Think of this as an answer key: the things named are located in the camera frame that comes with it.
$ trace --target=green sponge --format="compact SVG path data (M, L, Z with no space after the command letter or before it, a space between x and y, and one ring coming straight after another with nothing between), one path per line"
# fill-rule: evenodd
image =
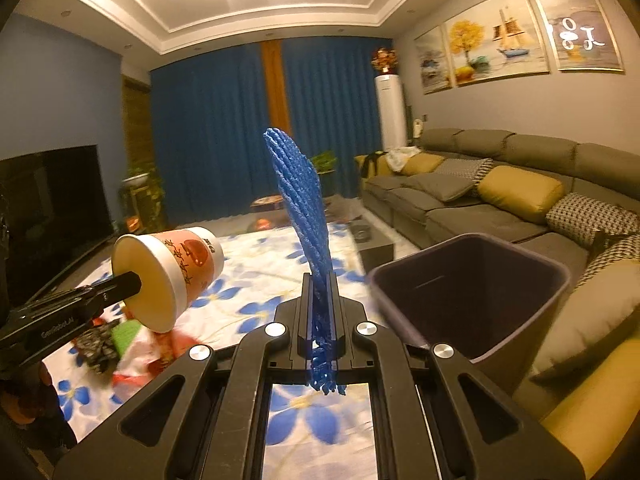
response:
M137 319L127 319L111 330L111 340L120 357L127 351L140 328L142 324Z

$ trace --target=black tv screen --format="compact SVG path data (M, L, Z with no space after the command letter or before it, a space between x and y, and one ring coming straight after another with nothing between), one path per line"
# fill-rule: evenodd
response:
M113 234L96 146L0 160L9 300L19 306Z

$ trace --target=white rug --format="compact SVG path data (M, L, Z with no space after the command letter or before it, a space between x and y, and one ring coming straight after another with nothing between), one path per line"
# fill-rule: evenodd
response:
M361 302L369 319L380 322L364 283L358 253L344 225L330 224L329 246L340 294ZM273 320L276 306L300 295L309 272L293 228L220 238L225 251L221 277L178 320L176 327L214 349L234 345L242 336ZM104 261L82 283L110 276ZM121 317L120 306L107 309L107 320ZM142 329L137 344L148 345ZM71 344L45 363L60 396L65 418L78 440L92 431L133 393L114 387L82 364ZM134 374L145 363L124 356L118 372ZM347 395L324 396L307 386L275 385L266 435L265 480L376 478L369 393L364 384L347 387Z

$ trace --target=flower pot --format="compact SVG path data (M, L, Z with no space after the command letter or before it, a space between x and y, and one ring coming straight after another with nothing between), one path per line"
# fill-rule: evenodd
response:
M318 173L318 177L320 178L320 188L322 189L322 197L327 198L328 196L335 194L335 170L331 171L323 171L322 173Z

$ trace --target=white paper cup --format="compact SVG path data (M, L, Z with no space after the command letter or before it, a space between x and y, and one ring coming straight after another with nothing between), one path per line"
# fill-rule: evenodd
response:
M218 239L203 227L150 235L124 235L111 257L113 275L132 270L140 292L124 303L133 317L154 332L168 332L190 304L222 273L225 255Z

